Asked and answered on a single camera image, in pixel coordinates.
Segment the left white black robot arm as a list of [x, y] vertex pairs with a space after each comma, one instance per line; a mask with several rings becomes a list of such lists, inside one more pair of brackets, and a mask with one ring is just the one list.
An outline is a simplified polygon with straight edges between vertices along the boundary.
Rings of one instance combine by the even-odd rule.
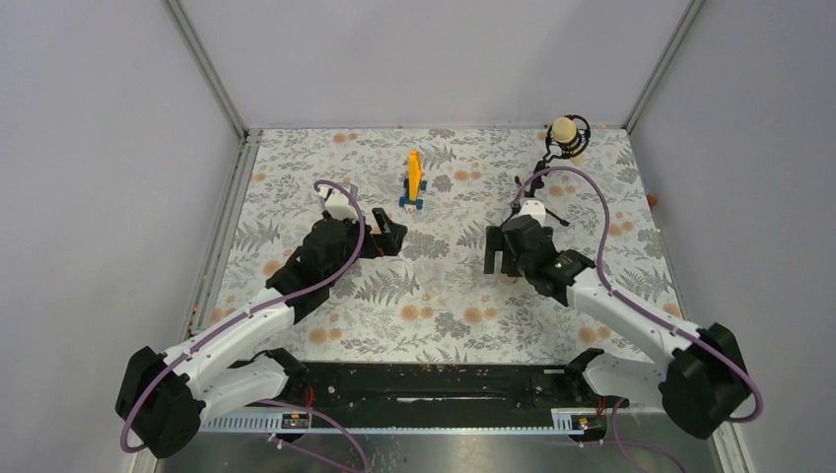
[[126, 452], [174, 455], [203, 424], [263, 399], [292, 405], [306, 380], [289, 360], [269, 355], [243, 366], [244, 352], [302, 321], [359, 259], [397, 255], [408, 233], [381, 208], [372, 225], [324, 213], [264, 287], [213, 327], [161, 353], [146, 346], [129, 359], [115, 402]]

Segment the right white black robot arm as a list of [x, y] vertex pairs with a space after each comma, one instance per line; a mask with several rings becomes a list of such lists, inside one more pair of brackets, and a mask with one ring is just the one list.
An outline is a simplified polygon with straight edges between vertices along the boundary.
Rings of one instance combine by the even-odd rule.
[[565, 380], [567, 396], [589, 406], [601, 395], [660, 408], [684, 432], [710, 437], [758, 397], [734, 335], [672, 316], [623, 288], [578, 251], [557, 250], [552, 230], [518, 216], [486, 230], [484, 271], [525, 279], [541, 296], [578, 310], [626, 338], [644, 362], [589, 354]]

